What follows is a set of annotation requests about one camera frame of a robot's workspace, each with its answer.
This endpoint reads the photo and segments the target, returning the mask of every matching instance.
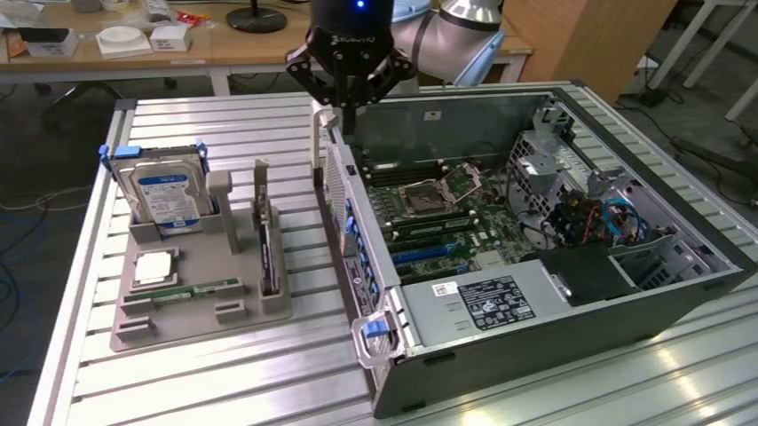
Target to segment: desk leg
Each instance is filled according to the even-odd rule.
[[[501,75],[501,83],[517,83],[522,77],[524,64],[526,63],[526,55],[514,55],[508,61],[502,62],[505,68]]]
[[[753,102],[757,96],[758,96],[758,79],[756,79],[756,83],[753,83],[753,86],[751,86],[751,89],[748,89],[748,91],[745,92],[745,94],[743,95],[743,97],[732,107],[731,112],[727,113],[724,118],[727,118],[731,122],[737,120],[737,117],[740,116],[740,114],[743,114],[743,111],[751,105],[751,103]]]
[[[233,94],[229,88],[229,68],[215,67],[209,69],[211,84],[214,84],[214,95],[229,96]]]
[[[696,69],[691,73],[691,77],[688,77],[688,80],[685,81],[684,85],[688,89],[692,86],[695,86],[696,83],[699,82],[699,79],[701,78],[703,73],[705,72],[707,68],[712,64],[713,59],[716,58],[716,55],[720,54],[720,51],[724,48],[724,45],[727,44],[727,42],[731,41],[732,36],[735,36],[735,33],[740,29],[743,23],[748,19],[748,16],[751,15],[751,12],[756,8],[756,3],[758,3],[758,2],[756,0],[753,0],[752,2],[749,2],[745,5],[745,7],[743,8],[743,11],[737,14],[735,19],[731,21],[729,25],[727,26],[727,28],[721,32],[720,38],[717,39],[716,42],[713,42],[713,46],[711,47],[709,51],[707,52],[707,55],[703,57],[701,62],[699,62],[699,66],[696,67]]]
[[[652,89],[656,89],[661,85],[661,83],[664,83],[667,75],[669,74],[669,71],[675,67],[677,60],[683,55],[683,52],[685,52],[685,48],[688,47],[688,44],[691,44],[692,39],[696,36],[696,33],[701,29],[703,23],[712,15],[715,7],[716,3],[709,1],[707,1],[705,5],[701,7],[701,11],[696,15],[696,19],[692,20],[692,23],[688,26],[688,29],[685,30],[685,34],[683,34],[683,37],[680,37],[680,40],[677,41],[677,44],[675,45],[675,48],[672,49],[672,52],[669,53],[667,60],[661,64],[661,67],[659,68],[656,75],[653,75],[653,80],[651,80],[651,85],[649,85]]]

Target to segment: floor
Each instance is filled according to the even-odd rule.
[[[667,56],[680,34],[681,30],[661,33],[652,47],[655,56]],[[705,38],[696,39],[680,66],[707,43]],[[644,109],[672,136],[689,138],[735,158],[751,158],[758,154],[757,148],[741,148],[741,130],[727,122],[723,116],[757,76],[758,64],[725,51],[695,89],[685,90],[681,87],[683,78],[676,81],[673,87],[687,100],[684,105],[668,101],[656,108]],[[286,75],[277,81],[274,78],[276,75],[240,77],[236,93],[300,90],[297,83]],[[161,79],[117,82],[114,87],[125,97],[138,99],[186,98],[213,94],[211,84],[203,77],[181,78],[178,82],[179,87],[175,90],[166,89]],[[39,125],[39,111],[70,87],[70,84],[54,84],[51,96],[41,97],[31,85],[19,85],[14,96],[0,101],[0,202],[5,204],[27,204],[43,193],[91,183],[99,165],[98,147],[103,143],[111,119],[113,100],[102,93],[93,92],[58,117],[61,130],[45,131]],[[0,87],[0,93],[9,92],[9,89]],[[621,102],[628,106],[637,105],[633,99],[621,99]],[[673,153],[668,138],[659,132],[647,116],[637,111],[625,111],[624,114]],[[745,111],[741,121],[747,126],[758,127],[756,117],[758,102]],[[696,176],[715,187],[716,173],[712,167],[689,156],[683,157],[681,161]],[[752,186],[747,185],[741,177],[728,173],[725,176],[724,192],[733,198],[748,200],[752,196]],[[50,207],[77,205],[86,200],[87,191],[63,194],[50,202]],[[758,224],[758,212],[740,205],[735,207]],[[10,218],[0,210],[0,247],[6,246],[7,241],[17,240],[39,220],[41,214],[42,210],[31,209]],[[35,238],[27,239],[5,257],[19,286],[25,289],[26,306],[31,307],[29,311],[38,324],[38,349],[21,374],[5,383],[0,382],[0,426],[17,426],[27,420],[83,215],[85,209],[50,212],[45,240],[41,233],[37,233]],[[3,294],[5,290],[0,288],[0,300]],[[3,311],[6,307],[7,304],[0,304],[0,318],[7,315]],[[0,377],[30,353],[34,340],[27,316],[19,315],[10,328],[0,333]]]

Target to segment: aluminum extrusion table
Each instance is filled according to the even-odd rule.
[[[592,91],[565,88],[732,241],[758,258],[758,233],[751,224]],[[402,417],[376,420],[317,210],[310,111],[310,99],[300,93],[122,103],[109,135],[111,148],[190,144],[202,138],[211,168],[234,172],[232,199],[238,207],[253,196],[254,160],[270,162],[296,313],[282,323],[213,339],[113,352],[130,208],[101,170],[30,424],[501,426],[695,424],[717,419],[721,424],[755,424],[756,280],[649,341]],[[593,135],[578,127],[574,131],[585,154],[600,167],[615,167]]]

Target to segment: white box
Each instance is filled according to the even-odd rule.
[[[625,90],[621,92],[623,95],[639,95],[647,89],[647,81],[653,80],[653,75],[659,71],[659,63],[656,60],[644,56],[637,64],[636,73],[632,77]]]
[[[34,57],[71,56],[79,44],[77,31],[71,28],[25,28],[22,38],[34,40],[27,41],[29,54]]]
[[[153,31],[151,45],[154,51],[189,51],[193,39],[185,25],[158,27]]]
[[[113,27],[101,31],[97,38],[105,59],[127,58],[153,53],[147,37],[137,28]]]

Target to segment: red cable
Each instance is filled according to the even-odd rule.
[[[596,215],[597,206],[593,207],[590,210],[590,217],[588,218],[588,228],[585,229],[585,239],[582,240],[582,244],[588,243],[588,238],[590,237],[590,225],[593,224],[593,216]]]

